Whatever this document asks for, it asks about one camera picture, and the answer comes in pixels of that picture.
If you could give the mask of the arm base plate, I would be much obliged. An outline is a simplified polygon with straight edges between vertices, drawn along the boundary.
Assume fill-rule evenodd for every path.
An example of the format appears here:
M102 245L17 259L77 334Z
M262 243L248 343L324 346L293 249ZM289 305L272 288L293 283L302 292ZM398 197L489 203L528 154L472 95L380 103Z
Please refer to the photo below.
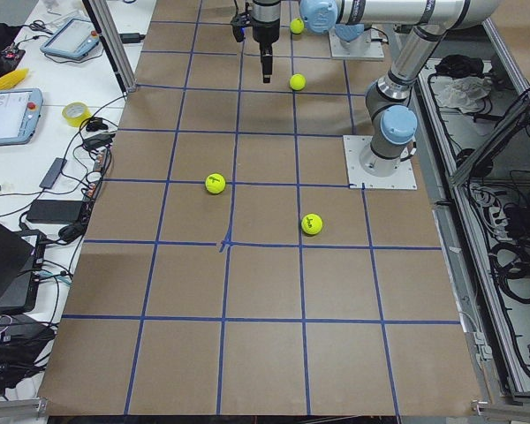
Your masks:
M337 27L329 31L331 57L339 60L382 61L383 39L369 27L353 26L352 30L337 33Z
M382 159L371 149L370 135L345 135L344 156L348 186L351 189L416 190L409 151L403 148L399 158Z

